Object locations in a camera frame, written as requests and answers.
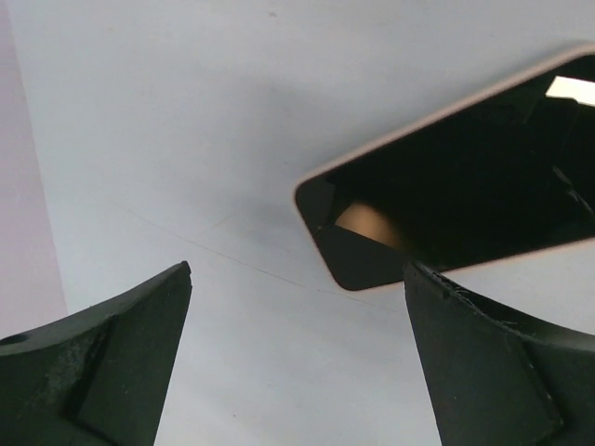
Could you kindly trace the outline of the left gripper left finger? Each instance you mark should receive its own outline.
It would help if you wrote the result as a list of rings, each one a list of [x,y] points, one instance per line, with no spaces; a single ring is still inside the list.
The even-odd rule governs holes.
[[[181,262],[2,339],[2,444],[154,444],[191,294]]]

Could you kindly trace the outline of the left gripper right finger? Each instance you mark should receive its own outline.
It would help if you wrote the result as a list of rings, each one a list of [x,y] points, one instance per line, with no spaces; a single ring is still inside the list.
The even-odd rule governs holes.
[[[419,264],[408,264],[403,277],[442,444],[593,444],[593,335],[542,321]]]

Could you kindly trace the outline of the phone in pink case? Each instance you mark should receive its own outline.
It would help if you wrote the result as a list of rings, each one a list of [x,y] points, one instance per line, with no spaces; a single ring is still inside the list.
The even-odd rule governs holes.
[[[594,46],[561,49],[300,181],[295,207],[351,292],[594,235],[594,107],[558,81],[594,84]]]

